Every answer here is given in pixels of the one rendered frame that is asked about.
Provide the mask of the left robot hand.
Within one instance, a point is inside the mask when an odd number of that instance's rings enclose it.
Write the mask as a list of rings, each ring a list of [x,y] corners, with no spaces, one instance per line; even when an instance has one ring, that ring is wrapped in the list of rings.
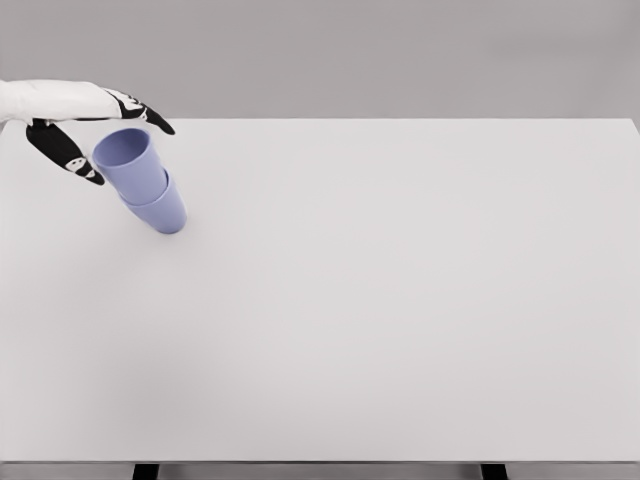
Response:
[[[140,119],[168,135],[170,123],[150,106],[122,91],[89,81],[0,79],[0,134],[13,121],[25,125],[27,141],[49,161],[95,185],[105,179],[58,124]]]

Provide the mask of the lavender blue plastic cup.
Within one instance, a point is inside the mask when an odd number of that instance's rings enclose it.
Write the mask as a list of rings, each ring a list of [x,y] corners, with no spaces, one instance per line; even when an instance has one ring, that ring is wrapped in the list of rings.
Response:
[[[185,227],[188,214],[177,184],[167,170],[164,170],[164,174],[167,186],[152,202],[134,205],[129,203],[122,194],[118,196],[125,207],[149,227],[162,234],[175,234]]]
[[[146,130],[126,128],[112,132],[95,146],[92,157],[129,204],[151,203],[167,188],[164,168]]]

